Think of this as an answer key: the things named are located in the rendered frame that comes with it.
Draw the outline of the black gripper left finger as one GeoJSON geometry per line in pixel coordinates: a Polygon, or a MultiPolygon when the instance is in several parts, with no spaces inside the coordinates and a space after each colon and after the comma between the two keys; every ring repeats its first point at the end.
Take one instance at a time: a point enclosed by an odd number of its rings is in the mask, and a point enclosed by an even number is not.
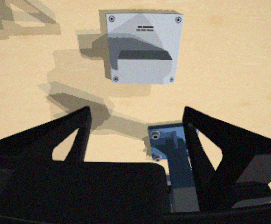
{"type": "Polygon", "coordinates": [[[84,161],[91,123],[90,107],[85,106],[58,119],[0,139],[0,155],[53,160],[54,148],[79,128],[64,161],[84,161]]]}

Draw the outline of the grey metal block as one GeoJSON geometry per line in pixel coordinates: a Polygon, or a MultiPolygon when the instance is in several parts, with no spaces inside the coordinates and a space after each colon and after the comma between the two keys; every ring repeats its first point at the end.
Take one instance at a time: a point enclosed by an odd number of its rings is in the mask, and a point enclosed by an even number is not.
{"type": "Polygon", "coordinates": [[[119,84],[170,85],[172,58],[168,51],[121,50],[119,84]]]}

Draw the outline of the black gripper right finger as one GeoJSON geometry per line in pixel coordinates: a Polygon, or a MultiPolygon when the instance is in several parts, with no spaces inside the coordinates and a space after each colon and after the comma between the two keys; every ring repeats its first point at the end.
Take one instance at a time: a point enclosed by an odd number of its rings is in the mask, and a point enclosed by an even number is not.
{"type": "Polygon", "coordinates": [[[271,182],[271,138],[189,106],[184,108],[182,122],[200,211],[215,210],[235,188],[271,182]],[[221,149],[216,171],[195,128],[221,149]]]}

